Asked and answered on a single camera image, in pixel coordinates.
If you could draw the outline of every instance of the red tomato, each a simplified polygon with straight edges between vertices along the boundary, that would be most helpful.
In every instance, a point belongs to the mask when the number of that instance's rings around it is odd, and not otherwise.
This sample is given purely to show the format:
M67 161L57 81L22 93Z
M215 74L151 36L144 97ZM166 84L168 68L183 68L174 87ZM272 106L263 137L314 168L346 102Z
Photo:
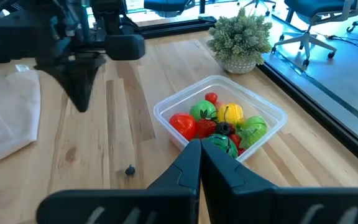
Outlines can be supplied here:
M229 135L229 139L231 139L234 144L236 145L237 149L240 148L240 142L241 142L241 137L236 135L236 134L231 134Z
M214 104L216 102L216 100L218 100L218 96L215 93L207 93L207 94L205 94L205 100Z
M234 134L236 132L234 125L233 124L229 124L229 125L230 125L230 134Z
M223 103L221 103L219 101L214 103L214 106L215 106L216 110L218 110L222 105L223 105Z
M187 140L192 140L197 134L197 124L194 117L186 113L177 113L169 119L169 123Z
M243 154L246 150L243 148L239 148L239 156L241 156L241 154Z

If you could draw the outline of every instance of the potted plant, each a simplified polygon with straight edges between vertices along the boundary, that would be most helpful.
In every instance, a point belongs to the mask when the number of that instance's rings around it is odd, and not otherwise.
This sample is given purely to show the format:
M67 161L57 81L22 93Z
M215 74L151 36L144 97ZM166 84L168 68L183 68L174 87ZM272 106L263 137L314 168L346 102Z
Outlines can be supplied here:
M246 16L244 7L233 18L220 17L215 28L209 33L213 39L208 47L216 52L215 59L227 71L244 74L262 65L262 53L270 52L269 30L271 22L265 22L264 16Z

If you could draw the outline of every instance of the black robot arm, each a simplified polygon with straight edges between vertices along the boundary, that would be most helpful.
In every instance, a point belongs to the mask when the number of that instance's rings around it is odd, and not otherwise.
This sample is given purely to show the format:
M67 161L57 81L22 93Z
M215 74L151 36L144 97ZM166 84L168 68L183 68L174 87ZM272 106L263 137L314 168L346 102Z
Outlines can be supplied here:
M280 188L205 139L147 189L58 192L40 204L37 222L196 224L201 182L212 224L358 223L358 188Z
M0 11L17 0L0 0ZM0 63L35 58L36 69L53 76L65 89L78 111L88 109L96 72L105 58L135 60L145 54L143 37L134 29L123 29L121 0L93 0L101 15L92 39L86 6L81 0L22 0L24 10L0 19Z

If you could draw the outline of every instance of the white paper bag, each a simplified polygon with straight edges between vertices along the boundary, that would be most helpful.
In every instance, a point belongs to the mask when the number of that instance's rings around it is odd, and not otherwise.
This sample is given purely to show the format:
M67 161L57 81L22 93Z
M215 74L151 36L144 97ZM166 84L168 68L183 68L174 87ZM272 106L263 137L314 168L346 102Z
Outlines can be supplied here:
M37 140L40 102L35 70L13 73L0 83L0 159Z

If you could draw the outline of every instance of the white pot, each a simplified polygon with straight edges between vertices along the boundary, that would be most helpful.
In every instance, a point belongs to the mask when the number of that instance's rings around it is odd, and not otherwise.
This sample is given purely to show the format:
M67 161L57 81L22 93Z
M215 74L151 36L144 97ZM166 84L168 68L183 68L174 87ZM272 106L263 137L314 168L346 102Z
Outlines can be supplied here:
M222 62L219 59L215 60L222 66L223 69L234 74L245 74L252 71L256 66L256 61L234 61L230 60Z

